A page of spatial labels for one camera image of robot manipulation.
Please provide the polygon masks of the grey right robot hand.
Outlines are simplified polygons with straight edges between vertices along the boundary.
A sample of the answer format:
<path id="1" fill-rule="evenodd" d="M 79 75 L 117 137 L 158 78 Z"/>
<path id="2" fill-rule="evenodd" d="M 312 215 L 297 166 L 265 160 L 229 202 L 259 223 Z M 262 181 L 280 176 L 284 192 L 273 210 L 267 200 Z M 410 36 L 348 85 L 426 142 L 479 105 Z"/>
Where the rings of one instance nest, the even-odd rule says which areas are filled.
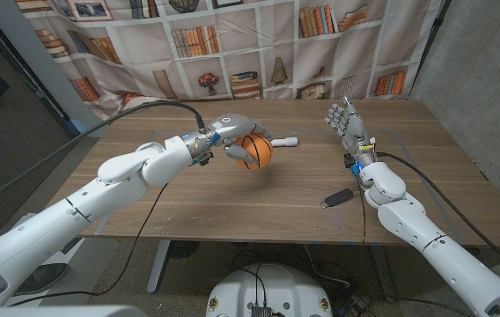
<path id="1" fill-rule="evenodd" d="M 342 105 L 334 103 L 328 109 L 325 122 L 336 132 L 344 149 L 359 165 L 359 169 L 376 161 L 375 140 L 369 137 L 364 121 L 348 99 L 344 99 Z"/>

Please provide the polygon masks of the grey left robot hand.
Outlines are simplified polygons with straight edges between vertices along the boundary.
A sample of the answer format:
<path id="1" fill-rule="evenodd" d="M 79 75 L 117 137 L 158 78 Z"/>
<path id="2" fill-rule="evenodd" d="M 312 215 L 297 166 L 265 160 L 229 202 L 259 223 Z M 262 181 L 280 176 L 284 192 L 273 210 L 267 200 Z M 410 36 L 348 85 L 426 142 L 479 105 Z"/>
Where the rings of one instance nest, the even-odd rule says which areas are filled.
<path id="1" fill-rule="evenodd" d="M 242 160 L 249 166 L 256 167 L 263 167 L 267 164 L 262 155 L 257 155 L 254 158 L 237 143 L 239 138 L 254 133 L 268 139 L 268 145 L 271 145 L 271 134 L 264 125 L 256 120 L 241 114 L 223 114 L 205 126 L 203 133 L 210 139 L 211 145 L 223 145 L 225 155 L 231 159 Z"/>

